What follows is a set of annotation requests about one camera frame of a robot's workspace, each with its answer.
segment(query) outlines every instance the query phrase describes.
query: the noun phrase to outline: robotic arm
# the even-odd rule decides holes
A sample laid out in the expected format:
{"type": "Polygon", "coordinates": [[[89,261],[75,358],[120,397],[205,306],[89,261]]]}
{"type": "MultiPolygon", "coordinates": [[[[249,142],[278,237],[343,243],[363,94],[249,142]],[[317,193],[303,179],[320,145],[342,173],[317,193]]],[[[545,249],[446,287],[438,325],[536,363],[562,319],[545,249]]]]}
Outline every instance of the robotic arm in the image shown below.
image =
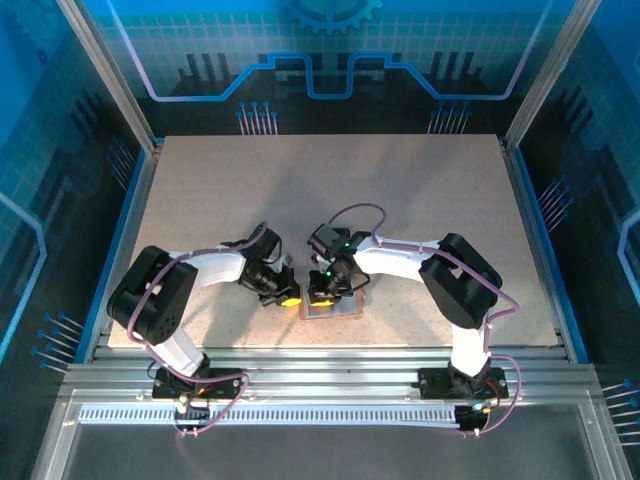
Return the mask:
{"type": "MultiPolygon", "coordinates": [[[[479,273],[495,287],[502,286],[500,275],[457,234],[442,241],[404,242],[377,237],[370,232],[350,235],[347,229],[320,225],[308,240],[319,270],[310,272],[309,298],[312,304],[329,304],[369,281],[370,275],[387,274],[424,283],[442,314],[451,322],[453,349],[448,367],[449,392],[458,398],[485,396],[490,354],[485,349],[485,316],[497,302],[494,293],[466,272],[454,274],[456,265],[433,253],[446,252],[479,273]],[[353,287],[354,279],[366,280],[353,287]]],[[[422,378],[423,385],[427,378],[422,378]]],[[[430,383],[442,384],[442,379],[430,383]]],[[[442,389],[435,396],[442,395],[442,389]]]]}
{"type": "MultiPolygon", "coordinates": [[[[282,240],[272,230],[259,225],[249,240],[224,243],[219,248],[230,250],[256,238],[258,240],[248,248],[194,256],[173,266],[145,303],[135,321],[133,336],[148,344],[156,357],[183,376],[212,378],[238,373],[238,370],[231,372],[228,369],[212,372],[209,359],[189,339],[180,327],[180,321],[193,290],[221,282],[235,282],[256,292],[263,306],[300,303],[300,286],[294,280],[291,258],[282,252],[282,240]]],[[[111,295],[108,314],[128,328],[134,309],[154,277],[180,255],[181,252],[166,252],[155,246],[142,250],[111,295]]],[[[195,385],[171,378],[167,370],[159,371],[158,375],[156,386],[162,383],[178,386],[178,390],[195,388],[195,385]]],[[[167,395],[174,397],[176,388],[169,390],[167,395]]]]}

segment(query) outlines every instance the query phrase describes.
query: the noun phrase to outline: purple cable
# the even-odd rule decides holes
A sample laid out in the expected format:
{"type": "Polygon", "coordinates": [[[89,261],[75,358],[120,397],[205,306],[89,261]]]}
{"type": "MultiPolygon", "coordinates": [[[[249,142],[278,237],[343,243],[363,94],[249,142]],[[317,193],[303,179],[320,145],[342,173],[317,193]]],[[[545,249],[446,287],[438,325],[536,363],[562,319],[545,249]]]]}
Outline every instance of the purple cable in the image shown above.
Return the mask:
{"type": "Polygon", "coordinates": [[[377,210],[380,210],[380,213],[382,213],[382,218],[380,219],[380,221],[378,223],[376,223],[375,227],[373,227],[373,229],[371,230],[371,237],[376,241],[376,243],[378,243],[378,239],[376,238],[376,232],[378,231],[378,228],[380,228],[382,226],[382,224],[384,223],[384,221],[387,219],[387,212],[386,212],[386,210],[384,208],[382,208],[380,205],[377,205],[375,203],[354,203],[353,205],[349,205],[348,207],[343,208],[338,213],[336,213],[333,217],[331,217],[329,219],[329,221],[327,222],[327,224],[331,225],[333,223],[333,221],[336,218],[338,218],[340,215],[342,215],[343,213],[346,213],[349,210],[353,210],[354,208],[360,208],[360,207],[375,208],[377,210]]]}
{"type": "Polygon", "coordinates": [[[505,413],[504,416],[500,420],[498,420],[495,424],[480,430],[478,435],[484,435],[485,433],[489,433],[495,430],[496,428],[498,428],[500,425],[502,425],[507,420],[507,418],[509,418],[509,416],[513,412],[513,409],[516,408],[516,403],[518,403],[518,398],[520,397],[520,392],[522,391],[522,372],[520,371],[520,365],[518,365],[518,362],[516,362],[516,359],[513,357],[510,357],[509,355],[492,355],[491,358],[496,358],[498,360],[508,360],[513,364],[513,367],[516,369],[516,374],[518,376],[518,386],[516,387],[516,393],[513,394],[513,401],[511,402],[511,405],[509,405],[509,408],[507,409],[507,413],[505,413]]]}
{"type": "MultiPolygon", "coordinates": [[[[387,212],[380,205],[376,205],[375,203],[356,203],[354,205],[350,205],[350,206],[348,206],[346,208],[343,208],[338,213],[336,213],[333,217],[331,217],[331,219],[328,222],[329,225],[331,225],[331,223],[336,218],[338,218],[340,215],[342,215],[343,213],[348,212],[349,210],[352,210],[352,209],[358,208],[358,207],[371,207],[371,208],[375,208],[377,210],[380,210],[380,212],[382,213],[382,219],[380,219],[380,221],[371,230],[371,238],[373,239],[373,242],[377,246],[383,247],[383,248],[394,249],[394,250],[403,250],[403,251],[410,251],[410,252],[425,252],[425,253],[431,253],[432,255],[439,255],[442,258],[444,258],[444,259],[448,260],[449,262],[453,263],[454,265],[456,265],[458,268],[462,269],[467,274],[471,275],[474,279],[476,279],[478,282],[480,282],[485,288],[487,288],[493,294],[495,294],[499,298],[501,298],[504,301],[506,301],[507,303],[509,303],[511,305],[511,308],[508,308],[508,309],[505,309],[505,310],[501,310],[501,311],[493,313],[493,314],[491,314],[491,315],[489,315],[487,317],[486,324],[487,324],[488,329],[491,328],[490,327],[491,322],[493,322],[496,318],[504,317],[506,315],[510,315],[512,313],[517,313],[517,312],[520,311],[520,304],[518,302],[516,302],[513,298],[511,298],[506,293],[502,292],[498,287],[496,287],[493,283],[489,282],[489,280],[487,280],[486,278],[482,277],[479,273],[477,273],[475,270],[473,270],[467,264],[465,264],[464,262],[461,262],[456,257],[454,257],[453,255],[451,255],[451,254],[449,254],[447,252],[443,252],[442,250],[439,250],[437,248],[423,247],[423,246],[420,246],[420,245],[407,245],[407,244],[404,244],[404,243],[394,243],[394,242],[380,242],[378,240],[378,237],[376,236],[376,232],[378,231],[378,228],[380,228],[382,226],[382,224],[384,223],[384,221],[387,219],[387,212]]],[[[487,330],[485,332],[483,349],[484,349],[485,353],[489,352],[489,330],[487,330]]],[[[516,373],[518,375],[518,387],[516,389],[516,393],[515,393],[515,396],[513,398],[513,402],[511,402],[511,405],[509,405],[509,409],[507,410],[507,413],[504,415],[504,417],[502,417],[500,420],[498,420],[498,422],[495,425],[492,425],[491,427],[488,427],[488,428],[485,427],[483,430],[481,430],[480,433],[482,433],[482,434],[488,433],[488,432],[496,429],[497,427],[502,425],[502,423],[511,415],[511,412],[513,412],[513,409],[516,406],[516,403],[518,401],[518,397],[520,396],[520,391],[522,389],[522,373],[520,371],[520,366],[518,365],[518,362],[516,362],[516,360],[513,357],[509,357],[508,355],[492,355],[492,358],[497,358],[499,360],[500,359],[508,360],[513,364],[513,366],[516,369],[516,373]]]]}
{"type": "Polygon", "coordinates": [[[144,305],[149,300],[149,297],[151,296],[151,293],[153,292],[153,289],[156,286],[158,286],[158,284],[160,283],[162,278],[175,265],[177,265],[178,263],[182,262],[183,260],[188,260],[190,258],[197,257],[199,255],[206,255],[206,254],[211,254],[211,253],[231,253],[231,252],[239,252],[240,250],[244,250],[245,248],[250,247],[251,245],[255,244],[258,240],[260,240],[262,238],[262,236],[265,234],[265,232],[267,231],[267,222],[262,222],[262,223],[260,223],[259,226],[262,226],[262,231],[258,235],[256,235],[255,238],[251,239],[248,242],[243,243],[242,245],[238,245],[237,247],[203,248],[201,250],[195,250],[193,252],[183,253],[182,255],[179,255],[178,257],[176,257],[173,260],[171,260],[169,263],[167,263],[158,272],[158,274],[151,281],[151,283],[149,284],[149,286],[145,290],[144,294],[140,298],[140,301],[136,305],[136,308],[133,310],[133,313],[131,314],[131,318],[129,319],[129,323],[127,324],[127,337],[129,338],[129,340],[131,340],[134,343],[138,343],[138,344],[144,345],[145,346],[145,350],[149,353],[149,355],[151,355],[151,357],[156,362],[158,362],[160,365],[163,365],[169,372],[171,372],[176,377],[181,378],[182,380],[185,380],[187,382],[193,382],[193,383],[209,383],[209,384],[226,382],[226,381],[229,381],[229,380],[240,380],[241,386],[240,386],[240,391],[238,392],[238,395],[236,395],[236,397],[231,402],[229,402],[229,404],[222,410],[222,412],[220,412],[220,414],[213,421],[211,421],[210,423],[208,423],[204,427],[194,428],[191,431],[185,432],[186,434],[197,436],[198,434],[209,430],[214,425],[216,425],[220,420],[222,420],[224,418],[224,416],[227,413],[229,413],[229,410],[231,410],[233,408],[233,406],[238,402],[238,400],[240,400],[240,398],[244,394],[245,390],[249,386],[249,375],[247,375],[246,373],[237,373],[237,374],[234,374],[234,375],[225,375],[223,377],[212,377],[212,378],[192,378],[192,377],[188,377],[188,376],[183,375],[182,373],[178,372],[173,367],[169,366],[167,364],[167,362],[165,362],[160,357],[160,355],[158,355],[156,352],[154,352],[151,349],[151,347],[149,346],[149,344],[147,342],[145,342],[144,340],[138,340],[137,338],[135,338],[133,336],[133,329],[135,328],[136,321],[138,320],[138,316],[140,315],[140,312],[142,311],[142,308],[144,307],[144,305]]]}
{"type": "Polygon", "coordinates": [[[249,248],[251,245],[255,244],[258,240],[260,240],[262,236],[265,234],[265,232],[267,231],[267,222],[262,222],[260,223],[259,226],[263,227],[262,231],[258,235],[256,235],[255,238],[253,238],[249,242],[243,243],[242,245],[238,245],[237,247],[228,247],[228,248],[203,248],[201,250],[195,250],[193,252],[183,253],[182,255],[179,255],[178,257],[174,258],[169,263],[167,263],[151,281],[151,283],[145,290],[144,294],[140,298],[140,301],[136,305],[136,308],[133,310],[133,313],[131,314],[131,318],[129,319],[129,323],[127,324],[127,337],[129,338],[129,340],[131,340],[134,343],[139,343],[141,345],[144,345],[146,343],[144,340],[139,340],[133,336],[133,329],[136,325],[136,322],[138,321],[138,316],[140,316],[140,312],[142,311],[142,309],[144,308],[144,305],[147,303],[147,301],[149,300],[149,297],[153,293],[153,289],[158,286],[158,284],[160,283],[160,280],[164,278],[164,276],[169,272],[169,270],[171,270],[173,267],[175,267],[178,263],[182,262],[183,260],[188,260],[190,258],[197,257],[199,255],[207,255],[210,253],[239,252],[240,250],[249,248]]]}
{"type": "Polygon", "coordinates": [[[218,422],[220,422],[220,420],[222,420],[225,415],[227,413],[229,413],[229,411],[234,407],[234,405],[236,403],[238,403],[238,400],[240,400],[240,398],[242,398],[242,395],[244,395],[245,390],[247,389],[247,387],[249,386],[249,375],[247,375],[246,373],[235,373],[233,375],[224,375],[222,377],[212,377],[212,378],[193,378],[193,377],[188,377],[186,375],[183,375],[182,373],[178,372],[177,370],[175,370],[173,367],[170,367],[169,365],[166,365],[164,360],[162,360],[162,358],[160,357],[160,355],[158,355],[156,352],[154,352],[151,347],[149,347],[148,345],[145,347],[147,353],[149,353],[149,355],[151,355],[151,358],[153,358],[156,362],[158,362],[160,365],[163,365],[164,368],[166,368],[168,371],[170,371],[173,375],[175,375],[176,377],[185,380],[187,382],[192,382],[192,383],[220,383],[220,382],[228,382],[230,380],[240,380],[240,391],[238,391],[238,394],[235,396],[235,398],[233,400],[231,400],[229,402],[229,404],[224,407],[224,409],[222,410],[222,412],[220,412],[220,414],[214,418],[211,422],[207,423],[204,427],[199,427],[199,428],[193,428],[193,430],[185,430],[185,434],[187,435],[193,435],[193,436],[198,436],[201,433],[206,432],[207,430],[209,430],[210,428],[214,427],[218,422]]]}

